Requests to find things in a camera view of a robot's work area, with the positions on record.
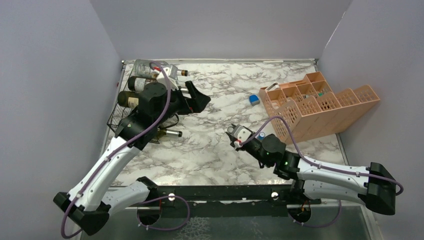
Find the dark green wine bottle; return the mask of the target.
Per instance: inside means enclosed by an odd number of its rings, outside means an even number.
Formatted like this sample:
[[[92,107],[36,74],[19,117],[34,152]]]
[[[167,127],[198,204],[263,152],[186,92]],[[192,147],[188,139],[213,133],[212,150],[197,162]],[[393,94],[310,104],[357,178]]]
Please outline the dark green wine bottle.
[[[121,91],[117,96],[117,103],[121,107],[134,109],[139,105],[139,95],[137,92]]]

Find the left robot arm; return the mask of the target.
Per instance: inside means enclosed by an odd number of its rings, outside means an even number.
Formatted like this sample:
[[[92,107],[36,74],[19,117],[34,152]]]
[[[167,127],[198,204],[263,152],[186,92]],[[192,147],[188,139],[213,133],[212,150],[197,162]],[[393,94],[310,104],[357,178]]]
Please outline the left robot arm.
[[[196,89],[192,81],[185,86],[189,97],[180,89],[169,90],[159,82],[147,84],[137,92],[138,104],[123,118],[103,155],[88,174],[68,192],[58,192],[53,202],[64,212],[61,235],[65,239],[75,235],[65,233],[65,223],[71,219],[80,231],[89,236],[101,230],[109,218],[135,203],[152,205],[157,200],[156,185],[146,177],[108,194],[107,191],[122,169],[157,136],[159,126],[174,115],[201,113],[211,98]]]

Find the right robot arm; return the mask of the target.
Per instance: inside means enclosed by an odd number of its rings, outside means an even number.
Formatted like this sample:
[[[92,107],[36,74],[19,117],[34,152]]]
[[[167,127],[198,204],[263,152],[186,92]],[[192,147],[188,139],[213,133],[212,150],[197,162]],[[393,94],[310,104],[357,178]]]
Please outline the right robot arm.
[[[230,125],[226,134],[230,145],[254,157],[260,168],[273,168],[279,178],[293,180],[288,196],[296,204],[334,199],[364,205],[381,215],[392,216],[396,212],[395,179],[380,163],[347,166],[301,157],[286,150],[286,144],[274,134],[259,140],[242,125]]]

